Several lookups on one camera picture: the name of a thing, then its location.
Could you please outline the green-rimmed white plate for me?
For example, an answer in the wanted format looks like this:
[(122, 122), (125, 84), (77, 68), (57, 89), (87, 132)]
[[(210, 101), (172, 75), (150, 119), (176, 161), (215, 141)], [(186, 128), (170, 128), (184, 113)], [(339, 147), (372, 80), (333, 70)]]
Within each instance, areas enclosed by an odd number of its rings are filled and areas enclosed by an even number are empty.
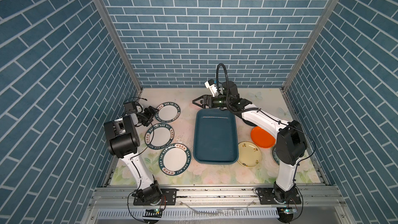
[(173, 139), (174, 129), (167, 123), (155, 124), (145, 134), (145, 143), (153, 150), (164, 149)]
[(192, 160), (191, 151), (180, 143), (165, 147), (159, 156), (161, 171), (169, 176), (177, 176), (185, 172)]
[(178, 104), (174, 102), (164, 102), (157, 107), (155, 118), (161, 123), (170, 123), (175, 121), (181, 113)]

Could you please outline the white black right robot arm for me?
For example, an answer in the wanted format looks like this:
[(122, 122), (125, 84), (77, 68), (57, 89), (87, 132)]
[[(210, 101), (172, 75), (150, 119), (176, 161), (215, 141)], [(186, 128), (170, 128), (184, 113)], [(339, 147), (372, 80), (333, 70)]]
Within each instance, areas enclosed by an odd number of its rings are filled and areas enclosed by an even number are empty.
[(270, 115), (256, 107), (252, 101), (241, 98), (237, 86), (226, 81), (222, 86), (209, 80), (205, 83), (210, 95), (204, 94), (192, 101), (203, 109), (221, 108), (227, 110), (244, 122), (255, 125), (276, 139), (276, 155), (279, 158), (279, 171), (274, 183), (273, 195), (282, 204), (296, 195), (295, 175), (299, 163), (304, 160), (307, 150), (305, 133), (299, 122), (287, 122)]

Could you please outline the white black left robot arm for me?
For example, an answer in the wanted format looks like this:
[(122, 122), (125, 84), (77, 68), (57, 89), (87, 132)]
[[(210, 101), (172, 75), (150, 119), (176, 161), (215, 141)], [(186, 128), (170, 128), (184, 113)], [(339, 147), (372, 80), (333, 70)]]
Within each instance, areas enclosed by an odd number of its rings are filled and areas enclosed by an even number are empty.
[(153, 174), (144, 165), (138, 148), (141, 145), (136, 126), (149, 126), (159, 110), (150, 106), (140, 113), (125, 112), (119, 119), (104, 123), (107, 148), (111, 155), (121, 159), (134, 176), (138, 186), (133, 194), (145, 204), (162, 202), (162, 191)]

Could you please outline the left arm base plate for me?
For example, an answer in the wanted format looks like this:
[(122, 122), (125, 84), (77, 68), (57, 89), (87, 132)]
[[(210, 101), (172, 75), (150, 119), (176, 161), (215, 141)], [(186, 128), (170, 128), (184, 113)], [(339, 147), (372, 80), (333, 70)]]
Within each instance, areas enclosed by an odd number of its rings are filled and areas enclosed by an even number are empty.
[(162, 196), (159, 197), (146, 197), (146, 201), (142, 201), (139, 196), (134, 197), (133, 205), (134, 206), (159, 206), (162, 200), (162, 205), (166, 206), (174, 206), (176, 204), (177, 198), (177, 189), (176, 188), (161, 188)]

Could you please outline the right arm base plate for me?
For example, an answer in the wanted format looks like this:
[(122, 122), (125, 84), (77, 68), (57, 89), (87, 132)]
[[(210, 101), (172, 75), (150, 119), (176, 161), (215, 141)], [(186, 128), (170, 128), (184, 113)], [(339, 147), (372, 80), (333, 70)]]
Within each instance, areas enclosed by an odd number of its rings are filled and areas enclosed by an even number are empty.
[(256, 188), (255, 194), (259, 197), (261, 205), (302, 203), (302, 198), (296, 187), (289, 191), (283, 191), (279, 188)]

